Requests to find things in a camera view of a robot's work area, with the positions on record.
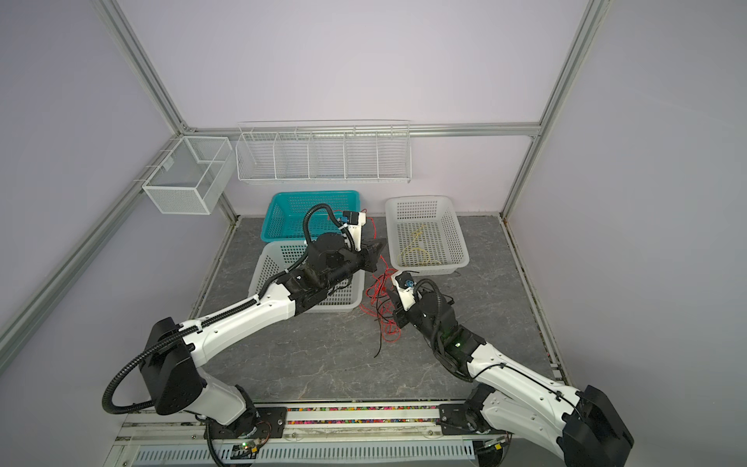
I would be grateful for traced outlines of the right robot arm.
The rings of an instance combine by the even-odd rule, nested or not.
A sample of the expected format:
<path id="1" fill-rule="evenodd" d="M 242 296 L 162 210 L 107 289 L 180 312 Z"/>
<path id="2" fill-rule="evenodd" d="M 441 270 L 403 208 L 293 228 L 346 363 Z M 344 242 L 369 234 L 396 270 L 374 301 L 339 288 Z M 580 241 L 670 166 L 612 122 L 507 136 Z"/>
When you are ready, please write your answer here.
<path id="1" fill-rule="evenodd" d="M 460 324 L 433 280 L 399 272 L 392 284 L 397 325 L 414 326 L 451 375 L 476 383 L 465 405 L 478 430 L 527 439 L 567 466 L 626 464 L 634 437 L 602 390 L 553 381 L 517 363 Z"/>

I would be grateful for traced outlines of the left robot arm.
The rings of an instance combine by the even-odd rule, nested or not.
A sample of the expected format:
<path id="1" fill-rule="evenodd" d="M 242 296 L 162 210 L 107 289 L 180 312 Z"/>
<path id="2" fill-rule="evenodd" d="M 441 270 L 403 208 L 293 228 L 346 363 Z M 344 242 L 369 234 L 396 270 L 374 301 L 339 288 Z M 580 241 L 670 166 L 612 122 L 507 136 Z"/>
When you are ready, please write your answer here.
<path id="1" fill-rule="evenodd" d="M 237 438 L 251 435 L 260 415 L 246 390 L 212 377 L 204 365 L 256 332 L 310 311 L 358 272 L 375 272 L 385 242 L 365 241 L 367 221 L 364 212 L 313 206 L 302 222 L 305 252 L 295 263 L 271 276 L 257 294 L 221 311 L 182 323 L 157 322 L 144 350 L 107 384 L 103 410 L 186 412 Z"/>

